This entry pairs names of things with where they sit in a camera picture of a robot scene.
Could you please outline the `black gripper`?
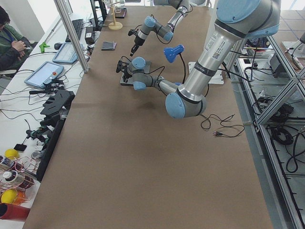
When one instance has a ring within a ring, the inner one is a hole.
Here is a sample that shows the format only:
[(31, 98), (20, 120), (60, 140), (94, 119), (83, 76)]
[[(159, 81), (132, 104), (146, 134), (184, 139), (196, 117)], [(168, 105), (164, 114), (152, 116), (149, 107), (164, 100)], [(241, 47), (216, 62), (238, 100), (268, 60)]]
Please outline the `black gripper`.
[(130, 62), (124, 62), (122, 60), (119, 60), (116, 67), (116, 72), (122, 72), (123, 73), (123, 82), (127, 83), (128, 79), (132, 77), (132, 75), (128, 72)]
[(134, 39), (135, 45), (132, 47), (130, 53), (130, 56), (133, 56), (136, 53), (138, 46), (142, 46), (144, 44), (146, 40), (146, 34), (142, 31), (142, 29), (136, 29), (136, 30), (131, 29), (129, 30), (128, 35), (129, 36), (135, 35), (135, 39)]

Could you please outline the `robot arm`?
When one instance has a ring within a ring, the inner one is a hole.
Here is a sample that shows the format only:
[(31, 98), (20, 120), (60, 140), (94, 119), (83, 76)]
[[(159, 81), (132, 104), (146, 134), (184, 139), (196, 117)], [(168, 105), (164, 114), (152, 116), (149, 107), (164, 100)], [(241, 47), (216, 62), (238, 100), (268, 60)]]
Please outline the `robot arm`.
[(167, 113), (177, 119), (198, 116), (206, 109), (203, 89), (234, 44), (241, 39), (261, 38), (276, 34), (279, 28), (279, 0), (220, 0), (216, 5), (213, 34), (182, 84), (153, 77), (144, 71), (146, 60), (133, 57), (118, 61), (116, 72), (126, 82), (132, 80), (134, 90), (155, 87), (166, 95)]
[(133, 56), (139, 47), (143, 46), (145, 40), (149, 34), (155, 32), (158, 40), (163, 44), (169, 44), (173, 38), (174, 30), (176, 26), (193, 11), (195, 6), (203, 6), (202, 3), (195, 3), (194, 0), (155, 0), (154, 5), (172, 6), (176, 9), (176, 13), (171, 19), (162, 25), (153, 16), (147, 16), (143, 24), (137, 26), (135, 29), (131, 29), (128, 32), (129, 36), (135, 35), (134, 46), (131, 49), (130, 56)]

